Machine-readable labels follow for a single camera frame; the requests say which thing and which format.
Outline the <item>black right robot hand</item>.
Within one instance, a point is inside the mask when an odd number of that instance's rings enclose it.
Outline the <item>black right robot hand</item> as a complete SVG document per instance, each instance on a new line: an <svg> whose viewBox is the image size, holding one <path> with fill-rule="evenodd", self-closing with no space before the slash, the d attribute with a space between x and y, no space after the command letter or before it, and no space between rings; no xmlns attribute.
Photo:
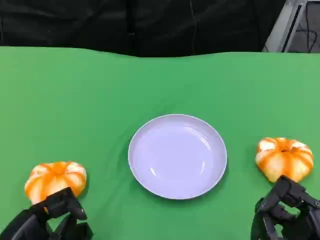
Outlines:
<svg viewBox="0 0 320 240"><path fill-rule="evenodd" d="M320 201L282 175L255 205L252 240L318 240Z"/></svg>

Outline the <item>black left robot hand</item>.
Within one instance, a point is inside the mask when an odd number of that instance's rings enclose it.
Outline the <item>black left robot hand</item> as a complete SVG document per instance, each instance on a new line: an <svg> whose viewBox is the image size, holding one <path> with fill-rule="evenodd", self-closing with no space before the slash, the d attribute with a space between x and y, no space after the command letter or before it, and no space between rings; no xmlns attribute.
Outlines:
<svg viewBox="0 0 320 240"><path fill-rule="evenodd" d="M87 215L70 187L22 210L2 231L2 240L91 240Z"/></svg>

